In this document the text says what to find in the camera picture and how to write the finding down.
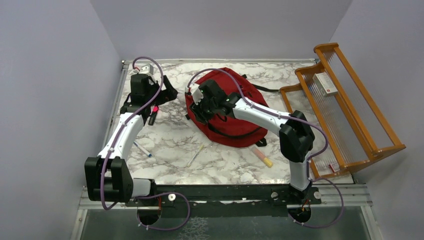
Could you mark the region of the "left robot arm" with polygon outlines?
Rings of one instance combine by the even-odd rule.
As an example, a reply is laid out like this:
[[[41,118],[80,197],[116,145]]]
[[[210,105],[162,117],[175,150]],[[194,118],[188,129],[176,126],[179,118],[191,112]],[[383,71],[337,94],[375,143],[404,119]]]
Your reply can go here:
[[[119,110],[119,121],[108,143],[96,157],[84,164],[88,197],[91,201],[127,203],[137,198],[144,205],[157,200],[154,180],[133,178],[127,158],[137,135],[145,126],[153,106],[177,98],[177,90],[166,75],[163,86],[149,73],[137,73],[130,78],[130,93]]]

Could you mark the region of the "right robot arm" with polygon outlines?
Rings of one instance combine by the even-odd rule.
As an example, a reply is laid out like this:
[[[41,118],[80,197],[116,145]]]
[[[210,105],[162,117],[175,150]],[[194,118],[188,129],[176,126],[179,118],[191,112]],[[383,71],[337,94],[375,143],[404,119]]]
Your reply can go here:
[[[300,204],[309,196],[312,181],[309,178],[309,156],[315,135],[301,113],[292,116],[246,98],[241,91],[226,94],[215,80],[185,88],[192,97],[189,109],[195,119],[204,125],[216,115],[246,121],[272,132],[279,138],[280,151],[289,161],[289,199]]]

